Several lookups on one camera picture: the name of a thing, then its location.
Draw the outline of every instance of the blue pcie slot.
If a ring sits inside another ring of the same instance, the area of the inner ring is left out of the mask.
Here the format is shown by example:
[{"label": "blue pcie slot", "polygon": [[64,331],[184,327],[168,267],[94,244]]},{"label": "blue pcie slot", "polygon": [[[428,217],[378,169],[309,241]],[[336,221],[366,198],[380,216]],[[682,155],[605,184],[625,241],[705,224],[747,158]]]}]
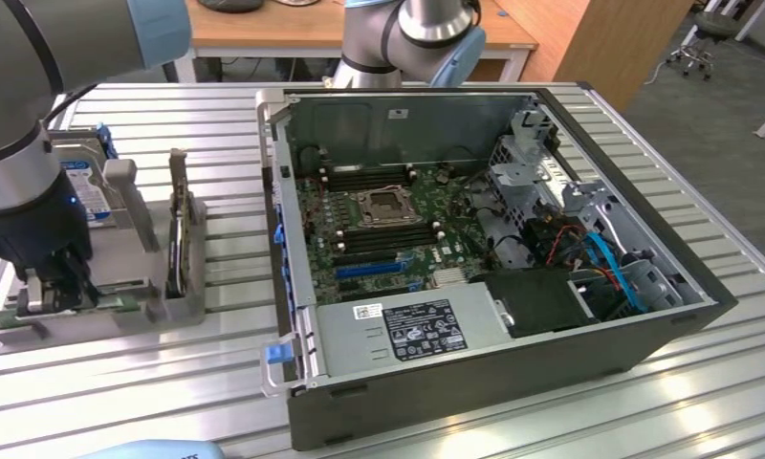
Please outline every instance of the blue pcie slot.
[{"label": "blue pcie slot", "polygon": [[337,279],[360,277],[361,275],[401,273],[408,267],[408,261],[376,263],[373,265],[349,266],[337,268]]}]

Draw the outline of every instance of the circuit board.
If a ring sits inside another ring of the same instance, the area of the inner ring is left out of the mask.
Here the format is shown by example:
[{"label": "circuit board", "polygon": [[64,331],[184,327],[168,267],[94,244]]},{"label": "circuit board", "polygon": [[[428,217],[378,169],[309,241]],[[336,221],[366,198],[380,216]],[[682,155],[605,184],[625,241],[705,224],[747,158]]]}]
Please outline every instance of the circuit board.
[{"label": "circuit board", "polygon": [[404,264],[400,273],[378,273],[338,279],[336,258],[338,231],[361,230],[365,224],[358,195],[366,190],[329,191],[314,179],[298,180],[298,199],[304,226],[308,231],[308,255],[312,281],[318,304],[332,304],[394,293],[417,292],[434,288],[430,275],[437,270],[460,268],[466,278],[493,268],[485,267],[482,256],[486,238],[476,215],[452,212],[465,188],[465,177],[448,178],[438,185],[437,167],[417,168],[420,179],[408,186],[377,189],[402,189],[420,219],[417,225],[440,222],[442,237],[432,244],[397,248],[396,261]]}]

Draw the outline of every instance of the aluminum extrusion table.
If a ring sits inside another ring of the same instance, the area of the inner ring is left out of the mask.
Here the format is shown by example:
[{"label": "aluminum extrusion table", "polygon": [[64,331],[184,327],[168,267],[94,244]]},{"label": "aluminum extrusion table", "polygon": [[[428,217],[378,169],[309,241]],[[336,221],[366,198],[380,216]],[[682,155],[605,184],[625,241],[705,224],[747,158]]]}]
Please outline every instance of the aluminum extrusion table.
[{"label": "aluminum extrusion table", "polygon": [[[189,150],[190,186],[210,207],[209,314],[168,333],[1,356],[0,457],[69,457],[144,438],[216,440],[233,457],[763,457],[765,259],[597,94],[572,84],[548,88],[740,305],[625,374],[293,451],[285,402],[262,396],[257,368],[257,347],[277,335],[253,111],[261,86],[105,85],[60,119],[62,127],[110,126],[148,201],[169,195],[169,148]],[[561,152],[577,156],[566,138]],[[588,163],[572,166],[589,176]],[[12,282],[0,261],[0,301]]]}]

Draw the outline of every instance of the power supply label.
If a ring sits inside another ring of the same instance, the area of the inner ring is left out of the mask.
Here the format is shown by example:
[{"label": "power supply label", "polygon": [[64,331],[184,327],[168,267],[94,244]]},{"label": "power supply label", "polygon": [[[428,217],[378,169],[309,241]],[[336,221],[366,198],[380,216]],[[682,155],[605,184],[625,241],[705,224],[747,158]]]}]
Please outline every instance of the power supply label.
[{"label": "power supply label", "polygon": [[382,318],[400,361],[468,348],[446,299],[384,309]]}]

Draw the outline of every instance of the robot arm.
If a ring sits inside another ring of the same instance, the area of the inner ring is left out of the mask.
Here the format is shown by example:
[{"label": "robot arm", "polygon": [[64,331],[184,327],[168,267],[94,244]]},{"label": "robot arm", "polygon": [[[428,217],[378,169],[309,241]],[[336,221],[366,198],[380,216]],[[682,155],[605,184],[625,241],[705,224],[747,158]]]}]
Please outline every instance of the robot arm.
[{"label": "robot arm", "polygon": [[178,58],[184,0],[0,0],[0,257],[42,305],[96,305],[85,211],[40,123],[56,94]]},{"label": "robot arm", "polygon": [[400,71],[430,86],[458,86],[482,49],[478,2],[346,0],[338,88],[398,87]]}]

